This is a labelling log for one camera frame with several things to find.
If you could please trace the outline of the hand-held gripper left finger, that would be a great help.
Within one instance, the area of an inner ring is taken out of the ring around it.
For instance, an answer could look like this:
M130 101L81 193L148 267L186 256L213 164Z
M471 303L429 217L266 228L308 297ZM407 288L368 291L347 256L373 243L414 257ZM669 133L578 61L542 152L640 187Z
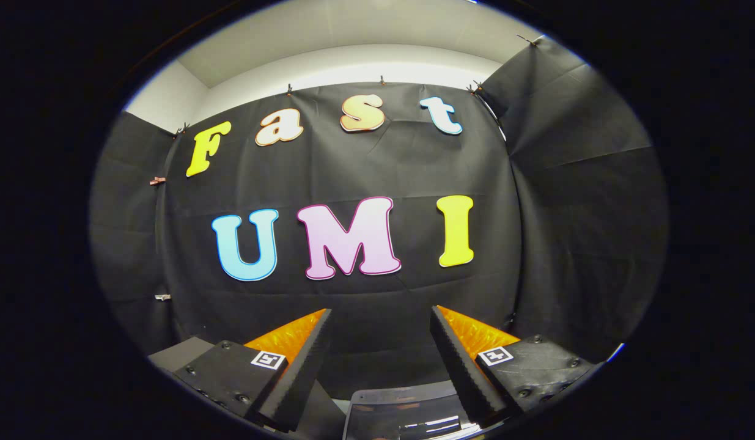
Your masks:
M172 376L237 417L295 431L329 351L331 313L320 309L249 343L223 340Z

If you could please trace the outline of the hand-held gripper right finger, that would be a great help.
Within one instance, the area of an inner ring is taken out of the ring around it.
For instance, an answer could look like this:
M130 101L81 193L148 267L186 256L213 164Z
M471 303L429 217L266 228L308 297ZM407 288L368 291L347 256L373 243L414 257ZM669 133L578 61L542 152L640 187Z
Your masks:
M520 339L448 307L432 307L430 332L463 409L481 428L542 411L595 371L542 335Z

